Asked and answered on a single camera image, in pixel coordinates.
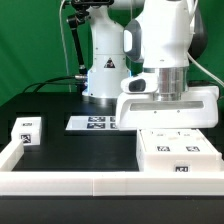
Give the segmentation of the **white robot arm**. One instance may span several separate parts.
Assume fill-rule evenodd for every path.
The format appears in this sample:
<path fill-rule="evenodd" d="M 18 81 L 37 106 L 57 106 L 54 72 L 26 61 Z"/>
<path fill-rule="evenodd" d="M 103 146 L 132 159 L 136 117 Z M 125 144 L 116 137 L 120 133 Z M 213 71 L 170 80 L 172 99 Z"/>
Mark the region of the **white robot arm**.
<path fill-rule="evenodd" d="M 93 64 L 84 95 L 116 102 L 120 130 L 210 128 L 218 123 L 216 86 L 189 87 L 188 50 L 201 18 L 197 0 L 139 0 L 125 27 L 92 9 Z"/>

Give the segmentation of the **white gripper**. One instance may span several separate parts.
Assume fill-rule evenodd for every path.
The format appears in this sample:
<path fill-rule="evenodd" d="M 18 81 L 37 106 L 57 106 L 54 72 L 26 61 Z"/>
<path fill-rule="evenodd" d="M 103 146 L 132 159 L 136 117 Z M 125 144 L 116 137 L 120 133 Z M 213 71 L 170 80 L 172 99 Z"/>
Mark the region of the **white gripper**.
<path fill-rule="evenodd" d="M 217 86 L 190 87 L 178 101 L 154 101 L 151 94 L 122 93 L 117 100 L 119 130 L 213 128 L 218 123 Z"/>

